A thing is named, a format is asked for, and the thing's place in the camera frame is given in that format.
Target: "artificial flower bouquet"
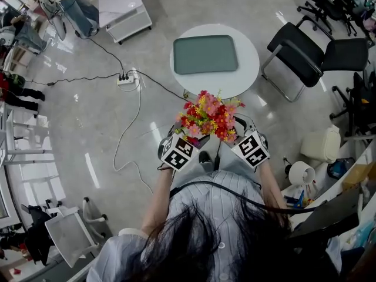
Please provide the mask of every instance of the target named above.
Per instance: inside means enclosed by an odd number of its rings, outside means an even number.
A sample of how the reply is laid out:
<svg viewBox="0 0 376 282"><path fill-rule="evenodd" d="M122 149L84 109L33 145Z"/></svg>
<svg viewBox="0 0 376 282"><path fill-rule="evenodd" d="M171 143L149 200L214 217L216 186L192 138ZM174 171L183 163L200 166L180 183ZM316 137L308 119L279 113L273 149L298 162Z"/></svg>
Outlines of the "artificial flower bouquet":
<svg viewBox="0 0 376 282"><path fill-rule="evenodd" d="M221 141L234 142L237 139L234 114L239 106L245 107L237 98L223 103L220 93L214 96L201 91L196 103L187 102L184 105L186 113L180 112L177 116L182 126L175 132L183 132L183 139L193 145L197 145L197 137L205 135L216 135Z"/></svg>

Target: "white bin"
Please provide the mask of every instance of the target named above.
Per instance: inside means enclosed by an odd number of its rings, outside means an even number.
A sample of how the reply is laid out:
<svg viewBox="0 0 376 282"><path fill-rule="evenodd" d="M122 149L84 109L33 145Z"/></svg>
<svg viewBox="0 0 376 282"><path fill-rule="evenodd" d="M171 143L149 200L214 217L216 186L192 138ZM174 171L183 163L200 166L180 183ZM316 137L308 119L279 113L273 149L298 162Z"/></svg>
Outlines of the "white bin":
<svg viewBox="0 0 376 282"><path fill-rule="evenodd" d="M326 130L307 134L303 138L300 153L314 160L334 163L340 145L340 129L332 125Z"/></svg>

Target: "white marker cube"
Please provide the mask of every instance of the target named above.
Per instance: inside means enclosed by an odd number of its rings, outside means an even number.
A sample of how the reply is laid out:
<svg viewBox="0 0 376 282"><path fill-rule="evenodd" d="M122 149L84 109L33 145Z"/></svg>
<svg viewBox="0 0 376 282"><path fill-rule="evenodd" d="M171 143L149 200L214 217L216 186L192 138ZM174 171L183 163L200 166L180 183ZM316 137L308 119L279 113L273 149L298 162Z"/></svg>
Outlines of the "white marker cube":
<svg viewBox="0 0 376 282"><path fill-rule="evenodd" d="M256 130L244 136L239 144L231 150L252 169L255 169L270 157L264 141Z"/></svg>
<svg viewBox="0 0 376 282"><path fill-rule="evenodd" d="M178 172L188 165L199 153L199 149L182 139L183 134L174 133L164 143L162 162L176 169Z"/></svg>

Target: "round white table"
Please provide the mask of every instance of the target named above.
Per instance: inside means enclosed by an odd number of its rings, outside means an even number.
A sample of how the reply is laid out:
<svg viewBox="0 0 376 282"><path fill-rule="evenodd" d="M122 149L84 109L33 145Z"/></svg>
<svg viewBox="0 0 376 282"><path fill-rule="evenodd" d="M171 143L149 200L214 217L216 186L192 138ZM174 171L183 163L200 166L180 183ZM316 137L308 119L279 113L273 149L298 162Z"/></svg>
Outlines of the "round white table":
<svg viewBox="0 0 376 282"><path fill-rule="evenodd" d="M256 80L260 69L259 55L252 42L241 32L222 25L207 24L189 29L180 38L203 35L229 35L233 38L239 67L232 72L207 72L180 75L174 71L173 48L170 53L172 74L183 88L198 95L201 90L207 90L214 96L221 90L223 99L242 94Z"/></svg>

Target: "red jacket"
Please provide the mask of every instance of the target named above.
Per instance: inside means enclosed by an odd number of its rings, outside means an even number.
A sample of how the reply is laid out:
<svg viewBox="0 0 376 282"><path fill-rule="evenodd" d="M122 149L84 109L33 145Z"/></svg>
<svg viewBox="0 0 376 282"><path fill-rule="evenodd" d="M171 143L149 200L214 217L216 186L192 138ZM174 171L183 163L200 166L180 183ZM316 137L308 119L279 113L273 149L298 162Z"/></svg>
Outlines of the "red jacket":
<svg viewBox="0 0 376 282"><path fill-rule="evenodd" d="M4 73L0 72L0 90L2 92L1 100L5 100L8 94L9 82L4 79Z"/></svg>

